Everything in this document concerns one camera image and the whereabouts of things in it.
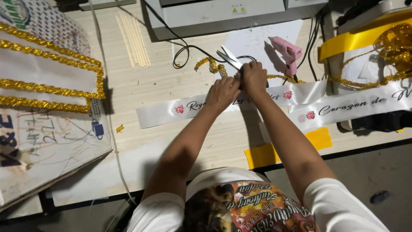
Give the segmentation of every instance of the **wooden desk surface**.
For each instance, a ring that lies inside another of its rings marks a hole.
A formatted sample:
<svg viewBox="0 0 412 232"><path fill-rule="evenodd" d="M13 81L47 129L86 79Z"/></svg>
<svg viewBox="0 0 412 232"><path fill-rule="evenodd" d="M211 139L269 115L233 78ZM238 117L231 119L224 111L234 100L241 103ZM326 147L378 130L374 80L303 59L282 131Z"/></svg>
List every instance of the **wooden desk surface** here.
<svg viewBox="0 0 412 232"><path fill-rule="evenodd" d="M136 14L143 22L140 3L123 6L123 9ZM119 155L128 150L152 141L161 136L176 135L190 119L160 125L147 129L140 129L135 109L157 102L164 102L182 97L190 97L206 93L213 84L213 74L209 72L207 65L202 66L198 72L194 71L196 63L205 58L201 52L191 49L188 64L182 69L172 67L172 44L170 42L152 43L146 28L141 26L143 38L147 47L152 67L134 69L130 66L129 57L123 42L122 35L116 22L115 15L119 8L108 8L96 10L100 25L103 47L107 61L109 76L109 88L112 89L112 115L113 130L121 124L124 125L123 133L115 134L115 140ZM97 41L95 25L92 14L88 12L69 12L72 19L79 22L87 31L93 56L102 60L100 47ZM309 38L310 19L303 22L296 45L306 48ZM188 44L201 47L212 53L221 44L225 43L227 33L217 33L207 36L187 38ZM324 67L318 64L316 52L310 54L314 57L314 68L319 77L324 76ZM178 58L177 62L183 63L186 59L185 52ZM299 68L298 77L304 81L314 81L307 59ZM203 147L197 159L200 170L219 168L225 166L242 167L248 169L248 162L244 150L250 147L263 145L264 141L258 127L260 117L255 111L227 112L221 114L210 129ZM356 136L353 133L341 133L336 124L328 126L332 137L333 147L320 150L321 155L342 152L372 145L393 142L412 137L412 128L406 128L402 133L380 133L372 132L368 136ZM112 195L125 193L123 188L118 188Z"/></svg>

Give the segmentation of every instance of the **person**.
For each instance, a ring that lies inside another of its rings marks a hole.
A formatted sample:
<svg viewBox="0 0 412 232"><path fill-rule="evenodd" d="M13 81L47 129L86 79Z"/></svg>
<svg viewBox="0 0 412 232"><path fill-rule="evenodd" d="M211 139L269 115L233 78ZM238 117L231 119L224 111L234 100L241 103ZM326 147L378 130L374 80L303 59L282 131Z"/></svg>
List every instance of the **person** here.
<svg viewBox="0 0 412 232"><path fill-rule="evenodd" d="M238 73L215 82L207 104L166 149L127 231L387 232L337 180L309 140L271 99L262 64L251 62L243 68L242 88L261 113L303 206L264 176L243 168L209 170L186 186L207 132L240 93Z"/></svg>

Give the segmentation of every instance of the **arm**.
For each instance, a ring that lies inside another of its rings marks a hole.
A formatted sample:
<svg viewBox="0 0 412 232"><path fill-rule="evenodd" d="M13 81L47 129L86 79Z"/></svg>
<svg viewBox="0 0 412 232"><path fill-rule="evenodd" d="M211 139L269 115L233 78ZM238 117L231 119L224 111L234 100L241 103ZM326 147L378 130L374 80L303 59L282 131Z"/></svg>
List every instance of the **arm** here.
<svg viewBox="0 0 412 232"><path fill-rule="evenodd" d="M186 181L213 122L239 95L240 82L222 78L212 86L207 104L177 135L161 157L143 193L142 200L157 193L174 193L186 198Z"/></svg>
<svg viewBox="0 0 412 232"><path fill-rule="evenodd" d="M336 179L336 176L305 135L266 92L267 71L262 69L262 63L251 62L244 64L243 68L244 89L262 115L293 190L303 203L303 195L309 184L320 178Z"/></svg>

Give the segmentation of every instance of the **pink glue gun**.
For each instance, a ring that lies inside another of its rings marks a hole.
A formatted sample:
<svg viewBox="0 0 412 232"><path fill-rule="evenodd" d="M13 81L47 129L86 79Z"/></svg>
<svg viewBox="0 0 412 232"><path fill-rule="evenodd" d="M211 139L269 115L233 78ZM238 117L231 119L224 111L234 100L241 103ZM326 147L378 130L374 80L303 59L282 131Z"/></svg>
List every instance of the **pink glue gun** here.
<svg viewBox="0 0 412 232"><path fill-rule="evenodd" d="M297 72L296 60L302 56L302 48L295 46L278 36L269 37L269 39L273 48L282 54L282 58L286 62L285 74L287 76L295 75Z"/></svg>

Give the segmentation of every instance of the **white sash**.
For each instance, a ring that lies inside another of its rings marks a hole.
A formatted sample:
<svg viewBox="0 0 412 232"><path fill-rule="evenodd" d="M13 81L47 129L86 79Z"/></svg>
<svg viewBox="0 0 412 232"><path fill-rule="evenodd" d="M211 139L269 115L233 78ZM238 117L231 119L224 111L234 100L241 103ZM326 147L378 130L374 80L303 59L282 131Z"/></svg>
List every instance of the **white sash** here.
<svg viewBox="0 0 412 232"><path fill-rule="evenodd" d="M340 97L325 97L319 103L294 110L289 119L303 132L363 116L412 108L408 80Z"/></svg>
<svg viewBox="0 0 412 232"><path fill-rule="evenodd" d="M326 93L326 84L327 80L322 80L271 87L266 91L278 106L291 106L308 104L321 98ZM193 118L206 104L206 96L207 94L201 94L137 108L140 128ZM252 100L246 94L241 93L225 112L252 109L256 109Z"/></svg>

